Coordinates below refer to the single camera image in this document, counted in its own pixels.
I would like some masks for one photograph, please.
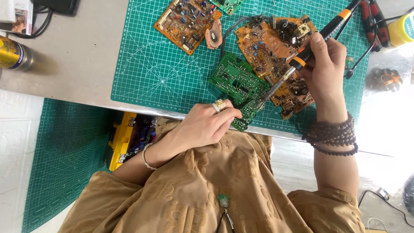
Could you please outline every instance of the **bracelet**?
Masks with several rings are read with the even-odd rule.
[[[355,119],[348,112],[348,119],[341,124],[330,124],[316,120],[310,127],[309,131],[303,136],[302,140],[306,140],[316,150],[327,155],[336,156],[350,156],[358,152],[358,145],[356,144],[356,137],[354,132]],[[354,145],[354,149],[343,152],[333,152],[323,150],[316,144],[321,143],[327,146],[349,146]]]
[[[150,164],[147,163],[147,161],[145,160],[145,151],[147,150],[148,147],[152,146],[155,142],[151,142],[149,144],[147,144],[144,147],[144,150],[142,151],[142,160],[144,161],[145,166],[147,166],[147,168],[151,169],[151,170],[157,170],[157,168],[152,167]]]

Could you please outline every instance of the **orange circuit board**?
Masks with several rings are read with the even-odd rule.
[[[222,13],[206,0],[173,0],[154,27],[192,55]]]
[[[289,68],[289,61],[298,54],[303,41],[314,32],[317,29],[305,15],[300,19],[273,17],[269,24],[250,22],[235,34],[240,50],[256,75],[272,85]],[[282,107],[280,115],[284,120],[314,102],[305,81],[296,74],[283,83],[271,100],[275,106]]]

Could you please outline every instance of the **soldering iron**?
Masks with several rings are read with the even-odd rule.
[[[353,14],[355,9],[358,7],[361,0],[353,0],[345,9],[343,9],[335,18],[333,18],[321,31],[320,34],[325,41],[329,40],[331,36],[341,27],[341,25]],[[256,105],[261,107],[273,94],[279,89],[279,87],[295,72],[295,70],[301,70],[309,59],[313,56],[311,45],[307,45],[303,48],[300,53],[294,57],[289,65],[291,66],[279,80],[272,85],[272,87],[263,95]]]

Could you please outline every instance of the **green circuit board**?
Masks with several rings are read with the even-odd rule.
[[[244,1],[245,0],[210,0],[213,5],[216,5],[228,15],[233,15],[237,10],[239,10]]]
[[[261,96],[270,88],[270,84],[252,73],[253,67],[247,62],[226,52],[209,82],[229,96],[233,106],[240,109],[243,117],[231,123],[235,129],[243,132],[260,111],[256,107]]]

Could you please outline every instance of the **green cutting mat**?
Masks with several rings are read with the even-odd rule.
[[[68,207],[103,163],[114,110],[45,98],[22,232]]]
[[[206,48],[205,40],[189,56],[164,35],[154,23],[166,10],[171,0],[130,0],[120,45],[111,99],[146,107],[188,113],[196,103],[212,103],[224,97],[207,83],[219,60],[219,49]],[[223,14],[223,31],[240,16],[272,15],[297,17],[308,14],[321,30],[351,0],[246,0],[233,16]],[[368,40],[363,31],[358,9],[339,38],[348,48],[348,56],[358,59],[367,49]],[[243,58],[234,33],[226,42],[226,50]],[[346,103],[358,119],[368,58],[363,59],[350,80],[344,80]],[[280,107],[266,103],[251,125],[285,132],[300,133],[308,127],[315,115],[315,105],[294,114],[288,121],[279,115]]]

